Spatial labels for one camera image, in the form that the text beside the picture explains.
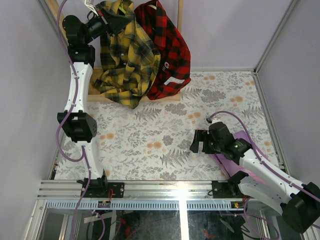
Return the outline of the yellow plaid flannel shirt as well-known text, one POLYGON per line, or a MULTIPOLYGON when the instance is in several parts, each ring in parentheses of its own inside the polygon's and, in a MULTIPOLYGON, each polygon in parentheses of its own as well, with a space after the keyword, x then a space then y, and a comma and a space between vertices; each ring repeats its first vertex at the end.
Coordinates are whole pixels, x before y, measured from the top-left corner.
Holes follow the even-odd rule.
POLYGON ((131 0, 103 1, 105 8, 130 19, 117 35, 100 36, 100 62, 103 73, 93 84, 100 94, 116 103, 135 109, 155 82, 161 54, 137 23, 131 0), (123 5, 126 14, 118 8, 123 5))

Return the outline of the lime green wire hanger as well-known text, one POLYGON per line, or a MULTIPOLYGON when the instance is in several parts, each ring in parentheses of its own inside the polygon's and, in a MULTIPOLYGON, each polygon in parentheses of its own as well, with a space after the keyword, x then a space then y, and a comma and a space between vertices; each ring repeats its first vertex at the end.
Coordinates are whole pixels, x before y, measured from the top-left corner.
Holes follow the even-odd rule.
POLYGON ((123 5, 119 5, 118 9, 125 15, 126 14, 126 11, 124 10, 123 8, 123 5))

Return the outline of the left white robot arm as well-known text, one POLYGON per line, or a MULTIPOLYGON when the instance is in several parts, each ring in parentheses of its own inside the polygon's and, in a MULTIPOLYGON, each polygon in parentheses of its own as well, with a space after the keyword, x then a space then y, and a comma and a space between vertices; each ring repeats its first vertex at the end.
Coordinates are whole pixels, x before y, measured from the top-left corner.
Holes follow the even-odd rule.
POLYGON ((86 23, 75 15, 68 15, 57 22, 65 31, 68 43, 66 54, 70 63, 68 99, 63 112, 57 114, 58 129, 63 130, 78 147, 81 155, 74 161, 85 161, 87 166, 87 176, 77 181, 82 185, 82 195, 86 198, 106 198, 113 189, 97 157, 97 122, 87 113, 89 84, 96 59, 95 48, 90 43, 102 34, 115 36, 129 24, 129 20, 105 10, 102 3, 94 4, 92 0, 86 0, 84 5, 93 13, 86 23))

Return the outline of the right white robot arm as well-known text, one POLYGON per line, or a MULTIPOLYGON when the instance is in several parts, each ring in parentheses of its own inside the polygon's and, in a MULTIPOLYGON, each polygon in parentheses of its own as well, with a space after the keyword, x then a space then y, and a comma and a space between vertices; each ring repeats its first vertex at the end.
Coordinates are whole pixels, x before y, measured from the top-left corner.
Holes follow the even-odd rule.
POLYGON ((207 130, 195 130, 189 149, 218 155, 218 162, 230 177, 229 194, 257 199, 279 213, 294 231, 306 232, 320 217, 320 188, 313 182, 305 184, 270 163, 244 131, 232 134, 218 121, 207 130))

